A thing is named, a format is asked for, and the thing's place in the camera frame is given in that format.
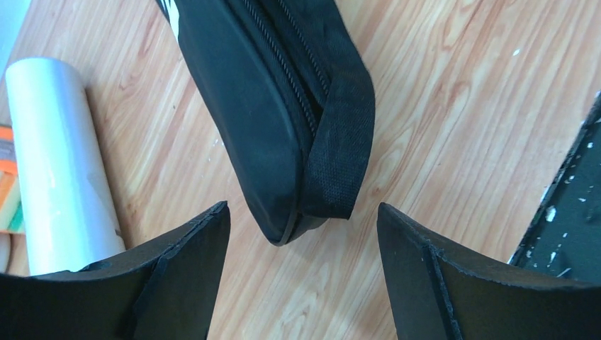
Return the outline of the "white shuttlecock tube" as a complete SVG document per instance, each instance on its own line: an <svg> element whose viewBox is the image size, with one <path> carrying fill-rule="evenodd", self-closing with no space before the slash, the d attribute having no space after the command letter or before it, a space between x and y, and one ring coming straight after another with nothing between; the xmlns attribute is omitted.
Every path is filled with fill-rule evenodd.
<svg viewBox="0 0 601 340"><path fill-rule="evenodd" d="M125 251L79 72L31 57L5 74L33 276Z"/></svg>

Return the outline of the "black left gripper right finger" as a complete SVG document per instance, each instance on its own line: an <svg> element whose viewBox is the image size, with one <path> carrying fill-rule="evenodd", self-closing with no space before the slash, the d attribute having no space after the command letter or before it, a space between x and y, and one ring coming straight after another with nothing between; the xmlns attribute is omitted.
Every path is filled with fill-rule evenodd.
<svg viewBox="0 0 601 340"><path fill-rule="evenodd" d="M390 204L378 245L399 339L599 339L600 287L511 266Z"/></svg>

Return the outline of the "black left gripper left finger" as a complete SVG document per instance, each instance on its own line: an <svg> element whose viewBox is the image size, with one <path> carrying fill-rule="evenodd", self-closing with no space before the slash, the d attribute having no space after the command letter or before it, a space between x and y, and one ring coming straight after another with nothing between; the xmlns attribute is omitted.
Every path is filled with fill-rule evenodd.
<svg viewBox="0 0 601 340"><path fill-rule="evenodd" d="M225 201L80 271L1 276L2 339L205 339L230 238Z"/></svg>

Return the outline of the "black racket bag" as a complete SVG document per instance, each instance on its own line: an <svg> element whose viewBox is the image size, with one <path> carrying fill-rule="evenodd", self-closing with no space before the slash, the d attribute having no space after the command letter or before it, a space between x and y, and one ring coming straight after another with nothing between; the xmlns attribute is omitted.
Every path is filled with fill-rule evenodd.
<svg viewBox="0 0 601 340"><path fill-rule="evenodd" d="M282 246L349 219L375 94L334 1L159 1L247 206Z"/></svg>

